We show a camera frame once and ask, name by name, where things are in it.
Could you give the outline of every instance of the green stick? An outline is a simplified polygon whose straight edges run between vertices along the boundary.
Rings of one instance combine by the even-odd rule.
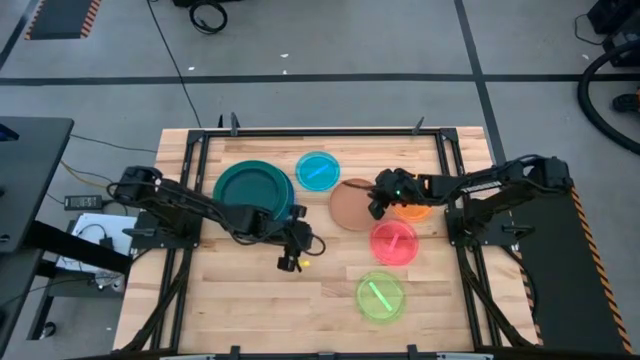
[[[376,287],[376,284],[374,284],[371,281],[369,281],[369,287],[376,294],[376,296],[378,297],[378,300],[380,300],[382,305],[384,305],[384,307],[386,307],[387,310],[393,311],[393,308],[391,307],[391,305],[389,305],[389,302],[387,301],[387,299],[384,298],[384,296],[382,295],[380,290],[378,290],[378,288]]]

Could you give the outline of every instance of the orange striped tape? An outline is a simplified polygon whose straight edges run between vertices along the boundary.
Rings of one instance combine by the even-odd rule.
[[[591,250],[591,257],[593,258],[594,265],[596,267],[596,271],[600,276],[600,283],[604,287],[604,295],[607,297],[607,301],[609,302],[609,308],[611,309],[611,315],[613,316],[613,321],[618,326],[618,333],[620,334],[620,338],[622,339],[622,347],[630,354],[633,353],[633,349],[631,348],[631,341],[629,340],[629,335],[627,334],[627,329],[622,322],[622,317],[620,316],[620,309],[618,309],[618,305],[616,304],[616,300],[613,297],[613,291],[611,290],[611,284],[609,283],[609,278],[607,277],[607,272],[604,270],[604,265],[602,264],[602,260],[600,259],[600,253],[598,252],[598,248],[596,247],[596,242],[593,240],[593,234],[591,233],[591,228],[587,223],[587,216],[582,209],[582,204],[580,203],[580,196],[578,196],[578,192],[576,188],[571,188],[571,197],[573,198],[573,203],[576,206],[576,210],[578,212],[578,218],[580,219],[580,223],[582,225],[582,229],[584,230],[584,237],[587,240],[587,244],[589,246],[589,250]]]
[[[35,25],[36,20],[38,19],[38,15],[40,15],[40,11],[42,10],[42,6],[44,5],[45,1],[47,0],[40,1],[40,4],[38,4],[36,11],[33,13],[33,19],[31,19],[31,24],[29,25],[27,32],[24,34],[25,40],[31,40],[31,31],[33,31],[33,26]]]
[[[91,5],[89,5],[89,10],[87,11],[87,16],[84,18],[84,23],[82,24],[82,29],[80,30],[80,37],[86,38],[89,36],[91,32],[91,28],[93,27],[93,23],[96,21],[96,16],[98,15],[98,9],[100,9],[100,2],[102,0],[93,0]]]
[[[522,253],[519,251],[513,252],[516,257],[522,260]],[[527,294],[527,301],[529,302],[529,311],[533,314],[533,293],[531,292],[531,283],[529,282],[529,278],[527,277],[527,273],[523,268],[520,268],[520,276],[522,277],[522,283],[524,284],[524,292]],[[540,326],[536,323],[536,319],[533,319],[533,325],[535,325],[536,335],[538,336],[538,345],[544,345],[544,341],[542,341],[542,333],[540,331]]]

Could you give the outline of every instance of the brown plate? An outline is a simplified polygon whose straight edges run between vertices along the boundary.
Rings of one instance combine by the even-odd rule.
[[[347,182],[359,186],[372,186],[364,179],[349,179]],[[353,231],[370,230],[375,224],[375,219],[369,213],[367,207],[371,199],[367,191],[357,189],[341,182],[333,189],[329,198],[329,213],[336,224]]]

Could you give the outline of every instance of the power adapter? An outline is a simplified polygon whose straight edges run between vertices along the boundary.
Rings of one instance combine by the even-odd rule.
[[[102,210],[102,195],[73,195],[64,197],[65,211]]]

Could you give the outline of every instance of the red bowl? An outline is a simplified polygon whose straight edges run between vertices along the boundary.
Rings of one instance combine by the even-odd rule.
[[[370,246],[373,255],[385,265],[407,265],[418,254],[420,242],[411,225],[389,220],[371,230]]]

